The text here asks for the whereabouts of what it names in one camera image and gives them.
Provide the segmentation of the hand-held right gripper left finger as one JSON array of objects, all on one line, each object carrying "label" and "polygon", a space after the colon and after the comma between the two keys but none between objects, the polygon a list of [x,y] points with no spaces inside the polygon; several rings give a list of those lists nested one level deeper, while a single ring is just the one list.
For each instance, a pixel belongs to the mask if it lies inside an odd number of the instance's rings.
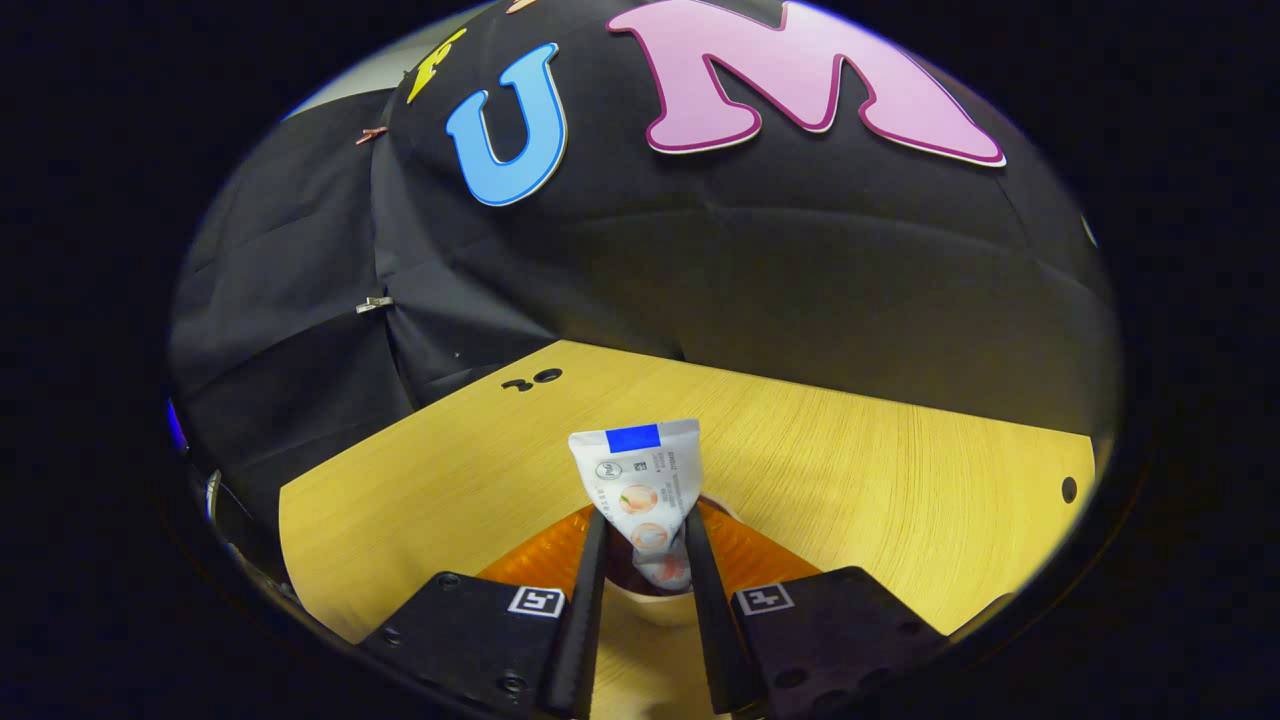
[{"label": "hand-held right gripper left finger", "polygon": [[566,580],[439,571],[360,650],[449,719],[586,719],[593,703],[609,529],[586,506],[532,550],[557,550]]}]

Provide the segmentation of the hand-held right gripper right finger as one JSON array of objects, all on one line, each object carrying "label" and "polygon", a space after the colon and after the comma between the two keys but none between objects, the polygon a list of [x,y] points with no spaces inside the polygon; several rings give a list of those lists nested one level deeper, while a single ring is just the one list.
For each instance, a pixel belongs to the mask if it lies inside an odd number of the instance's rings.
[{"label": "hand-held right gripper right finger", "polygon": [[717,714],[874,719],[881,696],[942,655],[945,634],[858,566],[771,582],[730,577],[727,516],[684,524],[701,652]]}]

